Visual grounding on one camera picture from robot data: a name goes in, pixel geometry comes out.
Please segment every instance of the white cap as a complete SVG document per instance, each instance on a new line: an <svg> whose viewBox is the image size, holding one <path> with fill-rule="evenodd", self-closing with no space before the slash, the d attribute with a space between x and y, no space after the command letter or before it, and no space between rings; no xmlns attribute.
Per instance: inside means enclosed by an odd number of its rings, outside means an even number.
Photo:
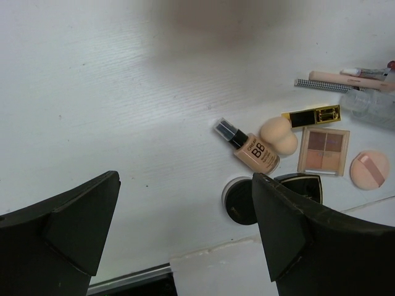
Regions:
<svg viewBox="0 0 395 296"><path fill-rule="evenodd" d="M359 75L359 69L343 69L340 71L340 74L342 75L350 75L350 76L358 76Z"/></svg>

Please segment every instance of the black round lid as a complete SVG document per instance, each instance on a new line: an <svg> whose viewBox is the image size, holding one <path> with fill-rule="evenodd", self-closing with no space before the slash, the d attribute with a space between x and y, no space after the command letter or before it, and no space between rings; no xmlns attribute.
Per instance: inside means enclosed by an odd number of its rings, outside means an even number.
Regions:
<svg viewBox="0 0 395 296"><path fill-rule="evenodd" d="M225 208L229 217L241 225L257 223L252 201L252 180L242 179L235 182L225 193Z"/></svg>

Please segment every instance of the makeup sponge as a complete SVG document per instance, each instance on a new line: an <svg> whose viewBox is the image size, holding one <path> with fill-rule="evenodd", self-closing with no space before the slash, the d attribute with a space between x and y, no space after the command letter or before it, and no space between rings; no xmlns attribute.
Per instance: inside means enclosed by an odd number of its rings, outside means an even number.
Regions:
<svg viewBox="0 0 395 296"><path fill-rule="evenodd" d="M362 151L351 163L352 182L363 190L381 187L389 175L389 161L379 151Z"/></svg>
<svg viewBox="0 0 395 296"><path fill-rule="evenodd" d="M282 155L294 154L297 149L297 137L291 131L291 123L284 117L266 121L260 129L260 137Z"/></svg>

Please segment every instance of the cosmetic product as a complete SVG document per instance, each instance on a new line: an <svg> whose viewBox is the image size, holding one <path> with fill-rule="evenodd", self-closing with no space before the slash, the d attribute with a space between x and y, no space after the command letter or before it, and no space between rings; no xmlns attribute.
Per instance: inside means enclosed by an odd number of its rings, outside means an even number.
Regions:
<svg viewBox="0 0 395 296"><path fill-rule="evenodd" d="M358 91L365 90L365 88L360 88L359 86L349 86L339 83L330 83L330 82L322 82L322 81L314 81L314 80L306 80L306 79L295 79L295 86L299 86L302 88L322 89L323 91L337 91L339 93L345 93L350 89L356 89Z"/></svg>
<svg viewBox="0 0 395 296"><path fill-rule="evenodd" d="M297 149L297 137L291 131L291 123L284 117L266 121L260 129L260 138L272 145L278 154L292 155Z"/></svg>
<svg viewBox="0 0 395 296"><path fill-rule="evenodd" d="M340 121L341 119L339 105L282 113L281 116L287 118L293 128L306 125L320 125L322 123Z"/></svg>
<svg viewBox="0 0 395 296"><path fill-rule="evenodd" d="M340 104L350 110L354 118L395 130L395 94L348 91L341 96Z"/></svg>
<svg viewBox="0 0 395 296"><path fill-rule="evenodd" d="M349 137L340 129L304 128L297 171L342 176Z"/></svg>
<svg viewBox="0 0 395 296"><path fill-rule="evenodd" d="M279 176L274 180L289 190L322 204L322 185L319 175L297 173Z"/></svg>
<svg viewBox="0 0 395 296"><path fill-rule="evenodd" d="M391 68L383 68L383 69L352 68L352 69L343 69L340 71L340 74L384 81L387 78L389 71L391 71Z"/></svg>
<svg viewBox="0 0 395 296"><path fill-rule="evenodd" d="M362 151L351 163L351 180L363 190L381 187L388 176L389 160L380 151Z"/></svg>
<svg viewBox="0 0 395 296"><path fill-rule="evenodd" d="M391 71L389 71L387 78L385 79L385 82L395 82L395 60L392 60L388 63L387 65L388 68L391 69Z"/></svg>
<svg viewBox="0 0 395 296"><path fill-rule="evenodd" d="M339 83L339 84L345 84L351 86L360 86L363 88L378 89L380 91L386 91L386 92L395 91L395 83L387 83L378 80L350 77L346 75L324 73L318 71L310 72L309 80Z"/></svg>
<svg viewBox="0 0 395 296"><path fill-rule="evenodd" d="M224 118L214 129L236 149L234 154L256 173L268 175L278 166L279 156L257 136L244 134Z"/></svg>
<svg viewBox="0 0 395 296"><path fill-rule="evenodd" d="M257 223L251 178L239 177L230 181L223 189L222 203L234 222L241 225Z"/></svg>
<svg viewBox="0 0 395 296"><path fill-rule="evenodd" d="M391 68L392 70L395 70L395 60L390 61L387 65L387 67Z"/></svg>

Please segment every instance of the eyeliner pencil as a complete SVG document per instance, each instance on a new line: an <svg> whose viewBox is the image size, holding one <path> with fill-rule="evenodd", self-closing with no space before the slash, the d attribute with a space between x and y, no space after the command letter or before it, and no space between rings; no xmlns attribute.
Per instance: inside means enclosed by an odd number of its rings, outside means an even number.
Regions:
<svg viewBox="0 0 395 296"><path fill-rule="evenodd" d="M295 86L300 86L303 88L322 89L324 91L338 91L340 93L346 93L351 89L356 89L358 91L365 90L365 88L360 88L359 86L349 86L339 83L330 83L330 82L305 80L305 79L295 79Z"/></svg>

